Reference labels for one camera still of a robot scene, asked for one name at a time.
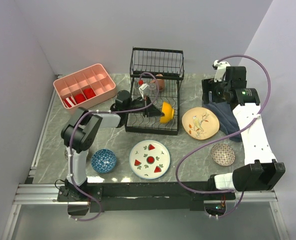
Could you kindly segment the pink coffee mug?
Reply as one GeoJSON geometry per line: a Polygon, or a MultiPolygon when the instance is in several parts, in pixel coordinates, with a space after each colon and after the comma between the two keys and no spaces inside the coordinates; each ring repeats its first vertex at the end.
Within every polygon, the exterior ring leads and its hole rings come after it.
{"type": "Polygon", "coordinates": [[[163,91],[164,88],[165,88],[165,82],[164,82],[164,79],[161,79],[159,77],[162,77],[163,74],[157,74],[156,77],[157,79],[153,79],[151,82],[150,82],[150,90],[151,91],[157,91],[157,87],[159,87],[159,91],[163,91]]]}

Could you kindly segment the orange bowl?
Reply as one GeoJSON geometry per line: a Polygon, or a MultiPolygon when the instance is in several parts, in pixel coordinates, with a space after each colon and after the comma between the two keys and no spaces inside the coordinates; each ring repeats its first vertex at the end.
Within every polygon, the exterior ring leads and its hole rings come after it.
{"type": "Polygon", "coordinates": [[[162,104],[161,112],[164,114],[160,118],[160,123],[161,124],[167,124],[171,120],[173,120],[173,117],[174,117],[174,109],[172,108],[171,104],[169,104],[169,103],[167,103],[167,102],[164,101],[163,104],[162,104]]]}

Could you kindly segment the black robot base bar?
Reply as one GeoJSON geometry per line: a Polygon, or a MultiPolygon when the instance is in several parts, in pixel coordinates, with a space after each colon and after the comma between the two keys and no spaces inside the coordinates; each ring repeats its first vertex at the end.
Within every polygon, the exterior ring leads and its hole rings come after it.
{"type": "MultiPolygon", "coordinates": [[[[198,191],[214,190],[214,184],[206,181],[186,181],[187,187],[198,191]]],[[[88,210],[97,213],[100,206],[86,195],[78,192],[73,185],[62,185],[59,188],[57,201],[60,203],[87,202],[88,210]]],[[[235,193],[199,194],[182,188],[177,182],[130,182],[130,183],[88,183],[81,187],[87,194],[101,203],[103,211],[133,210],[174,210],[189,209],[203,211],[204,201],[219,203],[224,200],[235,200],[235,193]]]]}

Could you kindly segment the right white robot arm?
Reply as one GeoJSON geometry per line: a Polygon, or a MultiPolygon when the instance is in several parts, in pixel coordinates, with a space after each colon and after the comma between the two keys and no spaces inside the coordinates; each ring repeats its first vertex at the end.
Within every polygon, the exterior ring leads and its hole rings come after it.
{"type": "Polygon", "coordinates": [[[262,123],[257,90],[247,88],[246,68],[216,63],[214,78],[202,81],[203,101],[228,103],[236,118],[244,147],[244,166],[232,173],[215,175],[207,186],[208,196],[218,199],[224,190],[269,191],[285,173],[285,166],[277,162],[262,123]]]}

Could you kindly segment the clear plastic cup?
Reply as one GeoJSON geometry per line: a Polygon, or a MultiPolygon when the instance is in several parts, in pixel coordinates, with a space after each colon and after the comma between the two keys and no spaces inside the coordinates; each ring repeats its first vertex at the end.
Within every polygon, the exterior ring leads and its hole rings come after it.
{"type": "Polygon", "coordinates": [[[157,85],[155,80],[144,82],[142,79],[138,80],[138,91],[142,97],[154,96],[157,93],[157,85]]]}

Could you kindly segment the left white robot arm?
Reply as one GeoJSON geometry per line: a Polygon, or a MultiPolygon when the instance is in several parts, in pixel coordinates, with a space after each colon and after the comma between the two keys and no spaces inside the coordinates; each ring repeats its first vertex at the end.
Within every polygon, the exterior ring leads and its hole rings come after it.
{"type": "Polygon", "coordinates": [[[129,113],[144,113],[148,117],[165,116],[150,97],[132,99],[127,90],[121,90],[109,111],[90,111],[79,107],[62,129],[61,138],[67,149],[69,163],[65,185],[73,185],[70,195],[76,201],[84,200],[88,194],[88,189],[84,186],[87,182],[86,153],[93,144],[98,130],[122,127],[129,113]]]}

